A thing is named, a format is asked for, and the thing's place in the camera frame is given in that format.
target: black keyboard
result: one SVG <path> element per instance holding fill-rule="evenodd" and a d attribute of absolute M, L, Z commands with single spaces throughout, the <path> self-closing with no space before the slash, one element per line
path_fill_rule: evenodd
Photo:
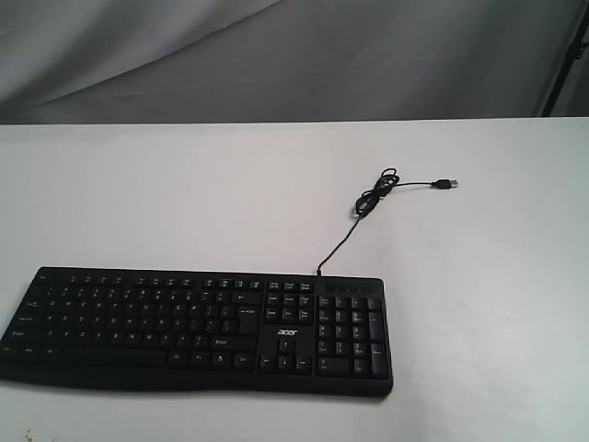
<path fill-rule="evenodd" d="M 379 279 L 41 267 L 0 378 L 98 390 L 386 396 Z"/>

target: white table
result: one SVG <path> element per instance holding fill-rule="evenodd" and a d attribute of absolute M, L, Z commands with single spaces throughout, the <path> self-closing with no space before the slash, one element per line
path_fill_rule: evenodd
<path fill-rule="evenodd" d="M 118 394 L 0 383 L 34 442 L 589 438 L 589 119 L 0 127 L 0 328 L 42 265 L 382 278 L 394 392 Z"/>

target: acer logo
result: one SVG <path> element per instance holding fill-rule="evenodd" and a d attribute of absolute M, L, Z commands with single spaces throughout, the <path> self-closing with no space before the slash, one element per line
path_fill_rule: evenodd
<path fill-rule="evenodd" d="M 298 330 L 286 330 L 286 329 L 278 330 L 278 334 L 282 335 L 282 336 L 295 336 L 297 332 L 298 332 Z"/>

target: gray backdrop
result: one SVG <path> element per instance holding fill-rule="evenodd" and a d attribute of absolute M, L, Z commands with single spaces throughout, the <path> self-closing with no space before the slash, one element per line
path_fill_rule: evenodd
<path fill-rule="evenodd" d="M 536 115 L 586 3 L 0 0 L 0 120 Z"/>

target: keyboard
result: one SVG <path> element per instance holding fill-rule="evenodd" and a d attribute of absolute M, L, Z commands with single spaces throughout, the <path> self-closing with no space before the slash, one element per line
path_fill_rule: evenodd
<path fill-rule="evenodd" d="M 93 390 L 386 396 L 379 279 L 41 267 L 0 379 Z"/>

